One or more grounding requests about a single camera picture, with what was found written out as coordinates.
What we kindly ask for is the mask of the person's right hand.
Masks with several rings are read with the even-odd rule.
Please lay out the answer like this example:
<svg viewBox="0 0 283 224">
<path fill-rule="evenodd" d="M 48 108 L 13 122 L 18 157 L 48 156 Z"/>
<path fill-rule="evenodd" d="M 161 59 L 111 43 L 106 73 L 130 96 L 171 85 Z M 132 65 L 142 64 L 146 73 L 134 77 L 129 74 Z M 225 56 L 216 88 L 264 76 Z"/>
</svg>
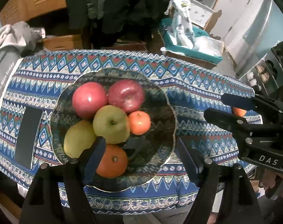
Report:
<svg viewBox="0 0 283 224">
<path fill-rule="evenodd" d="M 262 183 L 268 199 L 283 198 L 283 174 L 266 169 L 262 177 Z"/>
</svg>

